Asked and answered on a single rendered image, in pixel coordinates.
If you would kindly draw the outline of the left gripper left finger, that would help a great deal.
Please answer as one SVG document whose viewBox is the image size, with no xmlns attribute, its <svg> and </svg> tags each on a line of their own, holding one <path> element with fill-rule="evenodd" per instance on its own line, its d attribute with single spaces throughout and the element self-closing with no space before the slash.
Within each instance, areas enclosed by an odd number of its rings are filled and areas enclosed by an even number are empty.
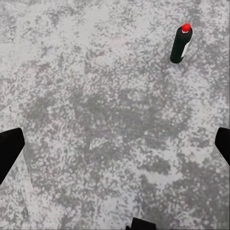
<svg viewBox="0 0 230 230">
<path fill-rule="evenodd" d="M 0 133 L 0 185 L 24 146 L 25 141 L 21 128 Z"/>
</svg>

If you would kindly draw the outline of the pesticide atomizer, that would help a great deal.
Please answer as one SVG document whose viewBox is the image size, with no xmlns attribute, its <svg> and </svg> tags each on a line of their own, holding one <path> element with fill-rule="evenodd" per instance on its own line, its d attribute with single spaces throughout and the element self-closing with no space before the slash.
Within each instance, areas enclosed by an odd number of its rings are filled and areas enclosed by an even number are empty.
<svg viewBox="0 0 230 230">
<path fill-rule="evenodd" d="M 177 30 L 169 60 L 172 64 L 179 64 L 182 61 L 191 36 L 192 29 L 189 23 L 185 23 Z"/>
</svg>

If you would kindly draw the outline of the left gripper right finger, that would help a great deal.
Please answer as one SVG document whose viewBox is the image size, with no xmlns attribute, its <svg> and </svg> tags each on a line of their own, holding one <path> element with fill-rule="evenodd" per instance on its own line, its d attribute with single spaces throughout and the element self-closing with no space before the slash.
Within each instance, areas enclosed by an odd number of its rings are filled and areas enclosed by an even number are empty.
<svg viewBox="0 0 230 230">
<path fill-rule="evenodd" d="M 230 166 L 230 129 L 218 128 L 215 145 Z"/>
</svg>

